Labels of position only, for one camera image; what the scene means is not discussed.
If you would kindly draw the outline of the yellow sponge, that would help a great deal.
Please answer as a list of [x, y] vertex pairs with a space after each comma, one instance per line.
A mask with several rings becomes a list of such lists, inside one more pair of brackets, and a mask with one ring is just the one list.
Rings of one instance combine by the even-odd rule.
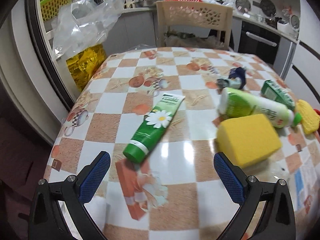
[[241, 168], [255, 165], [282, 147], [278, 133], [263, 114], [222, 121], [216, 134], [219, 151]]

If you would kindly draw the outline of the yellow foam fruit net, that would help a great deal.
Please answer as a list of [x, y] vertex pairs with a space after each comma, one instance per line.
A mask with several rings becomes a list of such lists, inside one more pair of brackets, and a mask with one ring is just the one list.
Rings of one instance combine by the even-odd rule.
[[306, 135], [309, 135], [319, 129], [319, 115], [314, 111], [311, 105], [299, 99], [296, 104], [298, 113], [301, 115], [303, 131]]

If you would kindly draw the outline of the light green drink bottle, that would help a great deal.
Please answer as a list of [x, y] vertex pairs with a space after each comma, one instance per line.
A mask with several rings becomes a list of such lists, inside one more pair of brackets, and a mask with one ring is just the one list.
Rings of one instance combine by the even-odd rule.
[[229, 87], [221, 92], [218, 111], [229, 118], [263, 114], [276, 128], [295, 127], [302, 121], [299, 113], [282, 103]]

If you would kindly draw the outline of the green cap milk bottle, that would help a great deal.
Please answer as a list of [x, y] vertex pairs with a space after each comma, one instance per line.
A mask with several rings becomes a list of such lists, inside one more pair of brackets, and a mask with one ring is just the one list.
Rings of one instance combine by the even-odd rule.
[[289, 93], [283, 90], [279, 85], [277, 85], [272, 80], [265, 80], [264, 84], [260, 90], [263, 97], [270, 99], [272, 101], [284, 104], [288, 109], [295, 110], [295, 102]]

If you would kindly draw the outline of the green chamomile cream tube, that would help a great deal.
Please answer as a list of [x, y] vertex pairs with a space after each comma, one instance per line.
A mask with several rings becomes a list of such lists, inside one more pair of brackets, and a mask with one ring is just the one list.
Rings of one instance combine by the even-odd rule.
[[140, 164], [153, 151], [169, 127], [184, 98], [182, 95], [170, 93], [162, 95], [123, 150], [123, 155], [129, 161]]

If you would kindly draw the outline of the blue wrapper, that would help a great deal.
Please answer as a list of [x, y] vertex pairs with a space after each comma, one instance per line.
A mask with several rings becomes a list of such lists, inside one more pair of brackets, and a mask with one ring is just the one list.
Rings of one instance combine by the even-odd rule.
[[226, 87], [243, 89], [246, 85], [246, 67], [232, 68], [228, 77], [219, 77], [216, 83], [220, 89]]

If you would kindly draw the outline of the checkered floral tablecloth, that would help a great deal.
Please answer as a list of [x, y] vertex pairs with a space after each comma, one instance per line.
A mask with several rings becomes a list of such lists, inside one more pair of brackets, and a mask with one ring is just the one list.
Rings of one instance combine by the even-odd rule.
[[[219, 76], [245, 67], [245, 91], [282, 79], [249, 54], [191, 48], [127, 51], [107, 58], [54, 143], [50, 181], [79, 173], [101, 151], [112, 165], [87, 209], [108, 239], [216, 239], [238, 209], [213, 167]], [[164, 93], [184, 96], [165, 135], [136, 171], [116, 162]]]

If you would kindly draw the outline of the white refrigerator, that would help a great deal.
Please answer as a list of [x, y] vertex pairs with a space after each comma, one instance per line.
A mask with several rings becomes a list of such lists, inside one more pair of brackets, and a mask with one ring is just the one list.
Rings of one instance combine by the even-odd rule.
[[285, 83], [299, 99], [319, 109], [319, 19], [307, 0], [300, 0], [300, 31]]

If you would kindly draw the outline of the gold foil bag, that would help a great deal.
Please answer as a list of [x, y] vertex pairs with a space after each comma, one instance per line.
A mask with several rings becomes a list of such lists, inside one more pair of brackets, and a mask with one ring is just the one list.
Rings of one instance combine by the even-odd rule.
[[103, 45], [97, 44], [66, 60], [67, 68], [80, 91], [83, 91], [106, 58]]

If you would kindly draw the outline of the white rice cooker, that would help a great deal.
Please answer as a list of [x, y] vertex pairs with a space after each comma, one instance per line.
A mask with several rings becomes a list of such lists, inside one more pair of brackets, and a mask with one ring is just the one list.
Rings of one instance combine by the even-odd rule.
[[296, 35], [299, 32], [298, 28], [294, 28], [290, 22], [284, 20], [277, 22], [277, 30], [287, 35]]

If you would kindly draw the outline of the clear plastic bag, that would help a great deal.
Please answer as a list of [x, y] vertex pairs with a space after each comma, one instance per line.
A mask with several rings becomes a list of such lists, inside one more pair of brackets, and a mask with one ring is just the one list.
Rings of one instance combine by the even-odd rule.
[[123, 13], [125, 0], [76, 0], [59, 9], [52, 23], [53, 47], [56, 60], [65, 55], [73, 57], [81, 51], [103, 43]]

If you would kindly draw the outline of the yellow green basket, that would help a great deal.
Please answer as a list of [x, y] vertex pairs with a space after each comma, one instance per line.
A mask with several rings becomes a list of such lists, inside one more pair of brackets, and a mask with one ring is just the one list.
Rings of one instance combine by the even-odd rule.
[[44, 22], [55, 18], [62, 6], [71, 3], [72, 0], [40, 0], [41, 14]]

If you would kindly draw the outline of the grey round trivet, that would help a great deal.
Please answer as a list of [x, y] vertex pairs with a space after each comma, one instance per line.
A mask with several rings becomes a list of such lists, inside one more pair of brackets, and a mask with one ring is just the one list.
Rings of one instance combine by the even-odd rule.
[[249, 0], [235, 0], [235, 7], [241, 13], [248, 13], [251, 10], [251, 3]]

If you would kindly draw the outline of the beige plastic chair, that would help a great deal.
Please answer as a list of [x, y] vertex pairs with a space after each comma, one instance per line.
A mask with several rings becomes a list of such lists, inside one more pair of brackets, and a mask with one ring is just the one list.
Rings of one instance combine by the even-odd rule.
[[164, 34], [172, 26], [182, 25], [213, 29], [217, 39], [225, 33], [223, 48], [229, 48], [233, 8], [206, 2], [158, 1], [156, 2], [159, 44], [165, 45]]

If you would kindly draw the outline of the round patterned wall plate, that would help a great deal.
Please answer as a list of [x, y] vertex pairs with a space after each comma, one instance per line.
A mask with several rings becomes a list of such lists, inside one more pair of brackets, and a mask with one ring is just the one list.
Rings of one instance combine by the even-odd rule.
[[271, 0], [261, 0], [259, 7], [267, 18], [274, 18], [276, 15], [276, 7]]

